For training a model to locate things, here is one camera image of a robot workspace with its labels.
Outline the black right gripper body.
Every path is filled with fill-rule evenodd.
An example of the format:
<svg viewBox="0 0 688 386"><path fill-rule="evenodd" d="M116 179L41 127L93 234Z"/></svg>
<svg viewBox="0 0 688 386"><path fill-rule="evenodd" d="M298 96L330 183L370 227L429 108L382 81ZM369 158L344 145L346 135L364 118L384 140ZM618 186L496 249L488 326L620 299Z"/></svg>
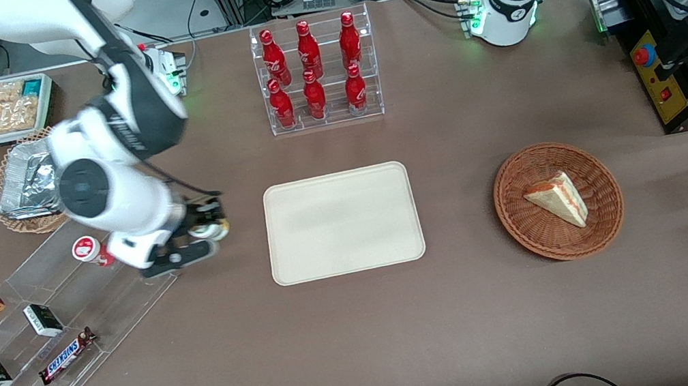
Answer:
<svg viewBox="0 0 688 386"><path fill-rule="evenodd" d="M177 248L185 249L191 243L216 239L214 221L200 222L198 205L203 203L190 203L186 207L186 214L175 232Z"/></svg>

